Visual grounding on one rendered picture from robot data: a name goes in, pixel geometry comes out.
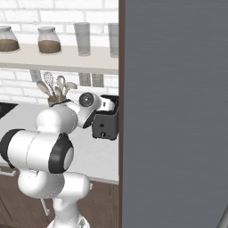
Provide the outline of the black toaster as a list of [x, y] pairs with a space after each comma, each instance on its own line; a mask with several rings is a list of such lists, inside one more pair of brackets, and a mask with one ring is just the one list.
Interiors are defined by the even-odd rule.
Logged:
[[[118, 136], [118, 96], [103, 94], [102, 105], [96, 111], [92, 123], [93, 138], [114, 141]], [[108, 111], [109, 101], [115, 102], [115, 109]]]

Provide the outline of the beige ladle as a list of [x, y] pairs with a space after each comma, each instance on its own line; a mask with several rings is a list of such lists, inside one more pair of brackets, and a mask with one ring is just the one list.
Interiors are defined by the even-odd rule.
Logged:
[[64, 93], [63, 95], [66, 96], [67, 95], [67, 92], [70, 90], [70, 89], [77, 89], [77, 85], [73, 82], [68, 82], [64, 85]]

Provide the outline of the beige spatula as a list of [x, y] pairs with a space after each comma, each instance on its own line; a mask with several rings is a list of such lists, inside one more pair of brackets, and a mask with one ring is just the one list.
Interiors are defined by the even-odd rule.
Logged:
[[57, 77], [57, 86], [63, 91], [63, 87], [65, 86], [66, 80], [64, 76]]

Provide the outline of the dark utensil pot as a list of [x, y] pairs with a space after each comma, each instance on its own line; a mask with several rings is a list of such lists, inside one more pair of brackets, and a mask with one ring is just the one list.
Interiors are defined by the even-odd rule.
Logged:
[[68, 102], [72, 102], [72, 100], [70, 100], [70, 99], [65, 99], [65, 100], [62, 101], [62, 102], [54, 102], [51, 98], [48, 98], [48, 99], [47, 99], [47, 102], [48, 102], [49, 107], [51, 108], [51, 107], [56, 106], [56, 105], [64, 105], [64, 106], [66, 106], [66, 104], [67, 104]]

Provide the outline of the clear drinking glass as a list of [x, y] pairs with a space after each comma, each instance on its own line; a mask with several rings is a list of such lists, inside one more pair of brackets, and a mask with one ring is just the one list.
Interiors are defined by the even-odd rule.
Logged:
[[89, 56], [90, 49], [90, 24], [87, 22], [78, 22], [74, 24], [77, 49], [79, 56]]
[[118, 58], [118, 24], [109, 23], [110, 56]]

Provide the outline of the grey fridge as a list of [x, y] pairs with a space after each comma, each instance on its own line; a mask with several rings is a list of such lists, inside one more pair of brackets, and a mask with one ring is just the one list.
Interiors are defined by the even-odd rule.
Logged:
[[122, 228], [228, 224], [228, 0], [119, 0]]

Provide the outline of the beige slotted spoon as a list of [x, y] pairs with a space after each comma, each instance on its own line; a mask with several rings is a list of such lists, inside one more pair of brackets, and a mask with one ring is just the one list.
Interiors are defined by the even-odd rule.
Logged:
[[48, 84], [48, 86], [50, 87], [50, 89], [52, 91], [52, 94], [54, 94], [54, 90], [53, 90], [53, 75], [50, 72], [45, 72], [44, 73], [44, 80]]

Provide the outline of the beige wooden spoon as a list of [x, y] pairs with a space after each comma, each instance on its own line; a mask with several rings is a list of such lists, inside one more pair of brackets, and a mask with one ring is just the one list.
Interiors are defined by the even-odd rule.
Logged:
[[51, 93], [50, 93], [47, 85], [42, 80], [37, 81], [37, 86], [44, 94], [51, 96]]

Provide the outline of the glass jar with brown contents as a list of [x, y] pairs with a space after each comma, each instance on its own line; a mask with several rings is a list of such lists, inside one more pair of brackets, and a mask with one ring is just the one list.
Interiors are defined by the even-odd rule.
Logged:
[[11, 26], [0, 26], [0, 52], [14, 52], [20, 49], [18, 39]]
[[61, 42], [55, 32], [55, 27], [40, 27], [37, 30], [40, 53], [52, 54], [61, 51]]

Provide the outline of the brown wooden cupboard door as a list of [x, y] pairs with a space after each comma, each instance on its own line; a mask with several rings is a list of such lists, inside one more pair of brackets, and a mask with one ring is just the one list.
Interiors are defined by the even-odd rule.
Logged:
[[[0, 175], [0, 228], [47, 228], [54, 219], [53, 201], [46, 199], [46, 216], [40, 199], [20, 192], [18, 176]], [[78, 202], [91, 228], [119, 228], [118, 186], [93, 182], [93, 189]]]

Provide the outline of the black hob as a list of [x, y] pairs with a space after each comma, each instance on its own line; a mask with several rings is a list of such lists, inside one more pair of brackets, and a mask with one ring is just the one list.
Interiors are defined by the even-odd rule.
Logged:
[[0, 102], [0, 119], [16, 107], [15, 103]]

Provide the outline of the white wall outlet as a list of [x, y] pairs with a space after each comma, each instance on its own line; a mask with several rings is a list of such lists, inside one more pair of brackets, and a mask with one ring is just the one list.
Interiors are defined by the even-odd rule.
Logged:
[[103, 74], [93, 74], [92, 81], [94, 87], [104, 87]]
[[39, 70], [31, 69], [29, 72], [33, 82], [41, 80], [41, 73]]
[[91, 76], [89, 73], [80, 73], [79, 74], [79, 83], [81, 86], [90, 86], [91, 85]]

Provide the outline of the beige wall shelf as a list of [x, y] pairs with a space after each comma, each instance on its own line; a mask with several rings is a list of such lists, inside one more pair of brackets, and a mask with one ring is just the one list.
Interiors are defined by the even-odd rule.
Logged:
[[75, 46], [63, 46], [60, 53], [42, 54], [37, 45], [21, 44], [19, 51], [0, 53], [0, 68], [117, 75], [118, 58], [111, 58], [107, 47], [92, 47], [91, 55], [82, 57]]

